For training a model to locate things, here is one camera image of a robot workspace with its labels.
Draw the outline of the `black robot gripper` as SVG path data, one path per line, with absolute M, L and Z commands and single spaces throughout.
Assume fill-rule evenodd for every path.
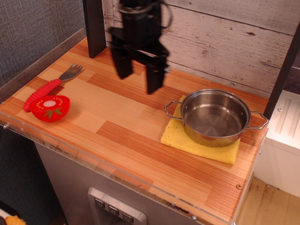
M 161 5 L 148 3 L 144 6 L 118 6 L 122 16 L 121 28 L 111 27 L 112 59 L 120 79 L 133 73 L 132 61 L 146 66 L 147 93 L 153 94 L 162 87 L 170 73 L 167 64 L 169 51 L 160 43 L 162 35 Z

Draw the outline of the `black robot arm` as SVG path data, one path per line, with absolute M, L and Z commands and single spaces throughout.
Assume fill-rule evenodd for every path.
M 164 0 L 119 0 L 123 27 L 109 28 L 111 52 L 118 76 L 133 73 L 133 61 L 146 66 L 147 92 L 162 87 L 168 72 L 169 51 L 160 43 L 162 35 L 161 6 Z

